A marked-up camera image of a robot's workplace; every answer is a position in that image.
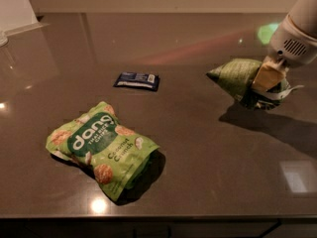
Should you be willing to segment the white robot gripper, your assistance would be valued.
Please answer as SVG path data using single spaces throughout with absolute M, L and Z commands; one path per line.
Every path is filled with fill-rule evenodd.
M 265 61 L 288 68 L 296 68 L 312 63 L 317 58 L 317 38 L 298 28 L 287 15 L 272 34 Z M 284 69 L 274 64 L 263 63 L 253 83 L 252 89 L 266 92 L 286 77 Z

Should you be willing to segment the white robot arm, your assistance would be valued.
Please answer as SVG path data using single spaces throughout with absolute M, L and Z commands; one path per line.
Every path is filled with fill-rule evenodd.
M 252 90 L 267 92 L 317 57 L 317 0 L 298 0 L 272 35 Z

